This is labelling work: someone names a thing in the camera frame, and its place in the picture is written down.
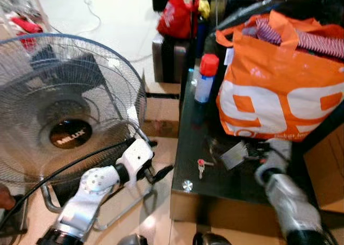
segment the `yellow object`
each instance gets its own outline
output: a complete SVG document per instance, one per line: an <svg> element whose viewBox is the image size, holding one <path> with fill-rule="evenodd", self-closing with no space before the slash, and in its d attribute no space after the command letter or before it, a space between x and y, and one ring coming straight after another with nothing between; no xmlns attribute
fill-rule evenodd
<svg viewBox="0 0 344 245"><path fill-rule="evenodd" d="M199 0L198 11L203 18L207 19L210 14L210 5L207 0Z"/></svg>

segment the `red bag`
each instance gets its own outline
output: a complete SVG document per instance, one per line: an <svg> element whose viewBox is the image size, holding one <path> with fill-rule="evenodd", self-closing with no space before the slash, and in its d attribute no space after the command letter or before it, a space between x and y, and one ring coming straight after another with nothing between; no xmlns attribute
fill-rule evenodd
<svg viewBox="0 0 344 245"><path fill-rule="evenodd" d="M190 38L191 12L193 15L193 36L197 32L198 0L192 5L185 4L184 0L169 0L159 20L157 30L160 34L166 34L175 38Z"/></svg>

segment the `cardboard box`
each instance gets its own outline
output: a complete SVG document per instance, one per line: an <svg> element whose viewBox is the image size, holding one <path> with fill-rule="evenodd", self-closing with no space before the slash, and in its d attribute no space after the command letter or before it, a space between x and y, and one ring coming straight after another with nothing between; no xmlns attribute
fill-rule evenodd
<svg viewBox="0 0 344 245"><path fill-rule="evenodd" d="M344 124L305 154L321 209L344 213Z"/></svg>

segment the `red bottle cap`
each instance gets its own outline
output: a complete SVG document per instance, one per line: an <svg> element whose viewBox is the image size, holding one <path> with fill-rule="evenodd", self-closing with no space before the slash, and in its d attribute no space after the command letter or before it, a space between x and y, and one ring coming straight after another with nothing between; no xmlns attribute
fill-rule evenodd
<svg viewBox="0 0 344 245"><path fill-rule="evenodd" d="M219 61L215 54L204 54L200 61L200 73L206 77L215 76L219 67Z"/></svg>

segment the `striped cloth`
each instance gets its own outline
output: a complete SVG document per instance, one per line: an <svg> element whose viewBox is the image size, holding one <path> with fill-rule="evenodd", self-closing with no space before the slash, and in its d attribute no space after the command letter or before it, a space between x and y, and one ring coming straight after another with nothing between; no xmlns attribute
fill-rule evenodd
<svg viewBox="0 0 344 245"><path fill-rule="evenodd" d="M258 19L257 37L271 44L282 43L281 36L269 26L268 19ZM307 49L318 54L328 55L344 59L344 39L321 37L319 35L305 33L296 30L299 36L299 48Z"/></svg>

